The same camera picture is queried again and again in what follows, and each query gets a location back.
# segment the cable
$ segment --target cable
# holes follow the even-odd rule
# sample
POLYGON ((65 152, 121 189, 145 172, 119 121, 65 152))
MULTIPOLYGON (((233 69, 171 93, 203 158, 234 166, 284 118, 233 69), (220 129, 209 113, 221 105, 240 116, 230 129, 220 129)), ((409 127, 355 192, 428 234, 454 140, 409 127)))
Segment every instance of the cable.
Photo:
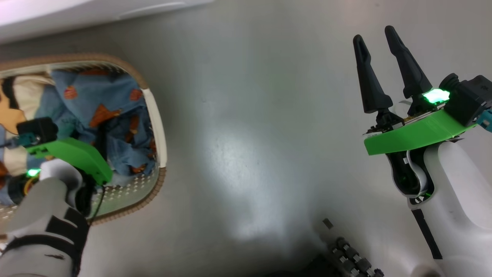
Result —
POLYGON ((91 220, 89 221, 89 227, 92 226, 92 223, 94 222, 95 217, 99 213, 99 209, 101 208, 102 200, 104 199, 105 194, 106 194, 106 187, 102 186, 101 199, 99 200, 99 204, 97 204, 97 208, 95 209, 94 215, 92 216, 91 220))

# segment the glowing green led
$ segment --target glowing green led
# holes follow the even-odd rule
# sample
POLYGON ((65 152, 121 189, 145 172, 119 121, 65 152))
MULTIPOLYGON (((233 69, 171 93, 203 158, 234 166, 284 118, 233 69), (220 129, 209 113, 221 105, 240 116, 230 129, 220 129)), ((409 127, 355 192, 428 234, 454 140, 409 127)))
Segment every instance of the glowing green led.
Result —
POLYGON ((449 92, 441 89, 433 89, 424 93, 424 97, 432 104, 449 100, 449 92))
POLYGON ((41 169, 37 168, 37 169, 30 169, 28 170, 28 176, 30 177, 34 177, 36 175, 38 175, 38 173, 41 171, 41 169))

